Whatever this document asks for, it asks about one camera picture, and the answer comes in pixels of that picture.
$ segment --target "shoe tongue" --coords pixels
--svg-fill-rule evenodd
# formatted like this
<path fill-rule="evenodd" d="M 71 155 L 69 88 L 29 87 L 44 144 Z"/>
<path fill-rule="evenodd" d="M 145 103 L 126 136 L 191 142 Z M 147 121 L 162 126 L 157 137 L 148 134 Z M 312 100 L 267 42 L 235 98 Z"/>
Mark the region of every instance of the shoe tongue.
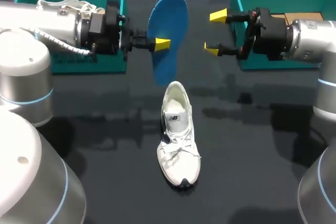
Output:
<path fill-rule="evenodd" d="M 180 112 L 164 112 L 166 127 L 168 131 L 179 133 L 188 128 L 188 113 L 183 110 Z"/>

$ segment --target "blue insole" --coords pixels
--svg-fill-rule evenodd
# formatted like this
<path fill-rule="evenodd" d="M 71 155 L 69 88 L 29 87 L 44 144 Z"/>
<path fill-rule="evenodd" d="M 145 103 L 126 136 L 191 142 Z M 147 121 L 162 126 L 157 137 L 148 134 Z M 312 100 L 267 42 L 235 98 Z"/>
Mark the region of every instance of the blue insole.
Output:
<path fill-rule="evenodd" d="M 188 30 L 185 0 L 159 0 L 148 21 L 148 38 L 170 39 L 170 49 L 152 53 L 154 80 L 168 85 L 175 80 L 177 52 Z"/>

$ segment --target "shoe logo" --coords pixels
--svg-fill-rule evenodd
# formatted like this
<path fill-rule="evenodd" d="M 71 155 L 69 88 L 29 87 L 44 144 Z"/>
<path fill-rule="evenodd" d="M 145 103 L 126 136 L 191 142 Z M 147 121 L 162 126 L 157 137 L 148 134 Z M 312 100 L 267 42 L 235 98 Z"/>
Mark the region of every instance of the shoe logo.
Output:
<path fill-rule="evenodd" d="M 179 117 L 177 115 L 171 116 L 169 121 L 176 121 Z"/>

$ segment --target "cardboard box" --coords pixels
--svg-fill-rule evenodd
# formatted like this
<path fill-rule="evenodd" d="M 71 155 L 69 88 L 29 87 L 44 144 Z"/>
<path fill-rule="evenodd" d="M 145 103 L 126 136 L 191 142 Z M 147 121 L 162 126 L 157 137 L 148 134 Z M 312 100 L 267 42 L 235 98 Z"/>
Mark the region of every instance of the cardboard box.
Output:
<path fill-rule="evenodd" d="M 310 13 L 309 15 L 320 13 L 324 20 L 336 20 L 336 2 L 334 0 L 231 0 L 230 3 L 230 8 L 233 11 L 249 11 L 256 7 L 268 8 L 272 14 L 295 13 L 298 17 L 299 13 Z M 235 23 L 232 25 L 233 27 L 237 34 L 236 46 L 240 47 L 244 42 L 247 23 Z M 253 52 L 247 60 L 239 61 L 239 65 L 242 70 L 309 69 L 317 67 L 317 65 L 290 60 L 269 61 L 266 55 Z"/>
<path fill-rule="evenodd" d="M 286 16 L 284 14 L 271 14 L 274 18 L 284 18 L 286 20 L 286 25 L 288 25 L 288 21 L 286 19 Z"/>
<path fill-rule="evenodd" d="M 15 0 L 16 3 L 36 4 L 38 0 Z M 63 0 L 46 0 L 59 2 Z M 106 8 L 107 0 L 80 0 L 88 1 L 97 7 Z M 127 16 L 128 9 L 126 0 L 118 0 L 120 3 L 120 14 Z M 51 54 L 52 73 L 125 73 L 126 62 L 122 52 L 117 55 L 97 55 L 98 62 L 95 63 L 90 57 L 77 56 L 67 53 Z"/>
<path fill-rule="evenodd" d="M 285 13 L 285 17 L 289 24 L 295 19 L 323 20 L 321 13 Z"/>

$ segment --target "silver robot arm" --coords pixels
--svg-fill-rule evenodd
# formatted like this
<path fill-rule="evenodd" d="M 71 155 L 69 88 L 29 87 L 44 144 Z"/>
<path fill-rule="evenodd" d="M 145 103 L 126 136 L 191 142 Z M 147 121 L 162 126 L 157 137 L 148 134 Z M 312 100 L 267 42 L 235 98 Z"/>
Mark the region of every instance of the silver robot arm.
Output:
<path fill-rule="evenodd" d="M 271 17 L 269 10 L 256 8 L 249 13 L 221 11 L 214 19 L 247 22 L 241 48 L 221 44 L 206 47 L 218 56 L 235 55 L 246 60 L 251 51 L 269 60 L 320 63 L 314 113 L 336 122 L 336 22 L 297 19 L 286 25 L 283 18 Z M 336 223 L 336 141 L 308 169 L 298 189 L 298 208 L 305 224 Z"/>
<path fill-rule="evenodd" d="M 336 22 L 294 20 L 285 59 L 321 63 L 314 113 L 336 122 Z"/>
<path fill-rule="evenodd" d="M 211 16 L 217 19 L 212 21 L 248 24 L 241 48 L 222 44 L 205 47 L 217 56 L 235 55 L 238 60 L 246 60 L 253 51 L 267 55 L 269 60 L 320 63 L 313 110 L 317 116 L 336 122 L 336 22 L 297 19 L 286 25 L 283 18 L 272 17 L 263 8 L 246 13 L 226 9 Z"/>
<path fill-rule="evenodd" d="M 72 52 L 98 62 L 96 54 L 121 51 L 127 60 L 133 47 L 159 50 L 156 38 L 133 30 L 119 8 L 117 1 L 107 0 L 104 14 L 82 17 L 74 9 L 0 2 L 0 106 L 36 127 L 52 118 L 51 52 Z"/>

